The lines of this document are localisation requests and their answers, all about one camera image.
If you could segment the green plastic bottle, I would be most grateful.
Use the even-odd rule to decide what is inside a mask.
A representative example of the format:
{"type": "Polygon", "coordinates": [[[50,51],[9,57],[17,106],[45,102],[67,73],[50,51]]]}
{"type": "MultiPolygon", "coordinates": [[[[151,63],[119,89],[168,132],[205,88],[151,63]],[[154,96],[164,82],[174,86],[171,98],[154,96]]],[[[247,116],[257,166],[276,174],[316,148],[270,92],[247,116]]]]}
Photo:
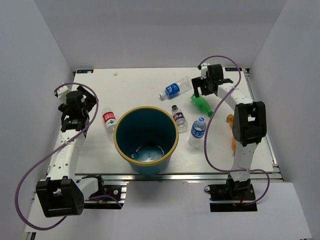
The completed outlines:
{"type": "Polygon", "coordinates": [[[200,94],[199,97],[196,97],[193,94],[190,97],[191,103],[199,110],[201,113],[207,115],[209,118],[213,115],[212,108],[208,101],[200,94]]]}

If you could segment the red label water bottle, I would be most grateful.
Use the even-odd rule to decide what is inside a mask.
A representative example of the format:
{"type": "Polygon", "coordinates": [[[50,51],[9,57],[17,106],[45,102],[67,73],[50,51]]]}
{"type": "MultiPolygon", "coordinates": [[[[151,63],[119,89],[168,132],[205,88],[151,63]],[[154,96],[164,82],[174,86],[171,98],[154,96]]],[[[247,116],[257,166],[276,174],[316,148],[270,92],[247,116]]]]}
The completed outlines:
{"type": "Polygon", "coordinates": [[[117,119],[114,114],[114,111],[109,107],[105,107],[102,110],[101,114],[102,114],[102,119],[104,121],[107,133],[112,135],[117,125],[117,119]]]}

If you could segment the small pepsi label bottle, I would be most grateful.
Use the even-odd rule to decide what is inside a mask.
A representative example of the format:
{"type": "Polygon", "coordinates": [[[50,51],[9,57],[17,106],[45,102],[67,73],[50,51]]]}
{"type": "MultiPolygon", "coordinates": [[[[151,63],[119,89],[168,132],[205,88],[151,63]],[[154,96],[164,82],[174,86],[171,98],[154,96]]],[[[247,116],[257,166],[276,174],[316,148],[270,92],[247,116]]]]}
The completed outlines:
{"type": "Polygon", "coordinates": [[[188,130],[188,122],[180,108],[177,105],[171,107],[172,117],[177,125],[178,132],[184,133],[188,130]]]}

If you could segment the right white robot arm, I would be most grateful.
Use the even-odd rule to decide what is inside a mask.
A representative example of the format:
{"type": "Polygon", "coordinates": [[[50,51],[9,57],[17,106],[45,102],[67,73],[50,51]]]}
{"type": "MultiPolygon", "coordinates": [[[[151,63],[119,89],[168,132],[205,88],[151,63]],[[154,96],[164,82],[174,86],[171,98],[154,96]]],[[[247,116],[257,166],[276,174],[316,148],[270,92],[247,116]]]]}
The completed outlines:
{"type": "Polygon", "coordinates": [[[239,79],[234,83],[224,77],[223,67],[220,64],[200,64],[199,77],[191,80],[194,96],[214,94],[220,98],[208,121],[207,127],[216,115],[219,107],[226,103],[233,111],[232,134],[236,142],[233,165],[230,170],[220,170],[228,173],[230,184],[225,188],[226,195],[236,200],[244,193],[242,184],[250,181],[250,170],[257,146],[267,134],[266,105],[262,101],[253,101],[246,97],[238,88],[242,74],[237,67],[239,79]]]}

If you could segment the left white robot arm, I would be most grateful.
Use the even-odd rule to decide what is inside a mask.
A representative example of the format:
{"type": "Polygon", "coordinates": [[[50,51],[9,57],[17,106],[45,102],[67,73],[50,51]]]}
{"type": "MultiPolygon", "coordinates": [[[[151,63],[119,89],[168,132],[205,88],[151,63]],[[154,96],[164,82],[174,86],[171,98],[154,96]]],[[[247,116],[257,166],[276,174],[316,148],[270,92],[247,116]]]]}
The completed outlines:
{"type": "Polygon", "coordinates": [[[83,86],[75,90],[63,86],[55,91],[55,96],[62,102],[58,110],[62,113],[60,142],[63,147],[53,155],[46,179],[36,185],[36,194],[47,218],[81,215],[87,199],[99,200],[106,193],[100,175],[75,179],[90,123],[89,113],[97,104],[95,96],[83,86]]]}

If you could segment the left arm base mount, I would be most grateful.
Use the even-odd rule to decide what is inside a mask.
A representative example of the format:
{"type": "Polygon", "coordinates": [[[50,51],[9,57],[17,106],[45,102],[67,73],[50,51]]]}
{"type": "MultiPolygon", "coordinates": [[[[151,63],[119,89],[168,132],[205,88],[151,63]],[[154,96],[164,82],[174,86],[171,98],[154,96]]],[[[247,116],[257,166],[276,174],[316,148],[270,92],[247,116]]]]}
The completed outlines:
{"type": "Polygon", "coordinates": [[[127,184],[123,181],[104,180],[101,175],[85,175],[76,181],[97,179],[98,191],[92,193],[84,202],[85,209],[120,210],[125,202],[127,184]]]}

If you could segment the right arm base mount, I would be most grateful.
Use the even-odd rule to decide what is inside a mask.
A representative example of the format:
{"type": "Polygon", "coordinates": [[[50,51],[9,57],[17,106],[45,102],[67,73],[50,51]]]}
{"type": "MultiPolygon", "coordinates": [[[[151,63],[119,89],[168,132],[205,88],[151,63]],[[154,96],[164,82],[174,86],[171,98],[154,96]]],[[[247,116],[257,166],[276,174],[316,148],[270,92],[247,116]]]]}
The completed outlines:
{"type": "Polygon", "coordinates": [[[210,184],[204,187],[204,192],[209,194],[211,213],[239,213],[257,212],[255,191],[250,183],[246,187],[237,188],[236,184],[210,184]]]}

